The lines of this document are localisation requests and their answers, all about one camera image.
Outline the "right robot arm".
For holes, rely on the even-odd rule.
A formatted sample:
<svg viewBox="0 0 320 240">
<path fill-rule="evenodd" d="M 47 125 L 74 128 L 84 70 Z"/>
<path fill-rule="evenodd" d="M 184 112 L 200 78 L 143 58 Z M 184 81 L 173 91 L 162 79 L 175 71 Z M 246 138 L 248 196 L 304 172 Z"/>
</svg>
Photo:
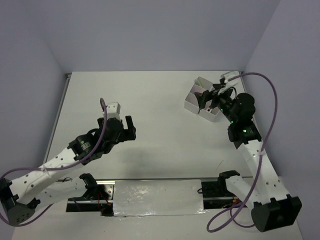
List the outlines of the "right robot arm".
<svg viewBox="0 0 320 240">
<path fill-rule="evenodd" d="M 223 196 L 233 194 L 237 197 L 239 202 L 234 207 L 238 211 L 247 207 L 253 226 L 260 232 L 291 226 L 302 202 L 299 197 L 291 196 L 265 152 L 265 141 L 253 121 L 254 98 L 248 93 L 231 98 L 231 94 L 231 89 L 194 94 L 200 110 L 210 102 L 210 109 L 219 109 L 230 122 L 228 138 L 243 156 L 253 176 L 253 183 L 248 184 L 235 170 L 222 172 L 217 178 L 217 190 Z"/>
</svg>

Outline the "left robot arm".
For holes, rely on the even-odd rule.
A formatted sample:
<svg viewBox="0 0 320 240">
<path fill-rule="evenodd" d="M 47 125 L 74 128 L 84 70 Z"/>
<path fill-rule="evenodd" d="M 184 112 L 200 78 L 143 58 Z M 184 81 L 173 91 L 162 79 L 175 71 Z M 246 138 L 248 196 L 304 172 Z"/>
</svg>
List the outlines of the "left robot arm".
<svg viewBox="0 0 320 240">
<path fill-rule="evenodd" d="M 39 168 L 14 180 L 0 179 L 0 202 L 6 224 L 26 226 L 35 221 L 32 217 L 41 208 L 49 208 L 65 199 L 112 199 L 112 191 L 99 185 L 90 173 L 69 177 L 69 173 L 91 161 L 100 159 L 112 148 L 136 139 L 136 128 L 131 116 L 126 116 L 127 128 L 115 117 L 97 120 L 99 127 L 78 136 L 53 159 Z"/>
</svg>

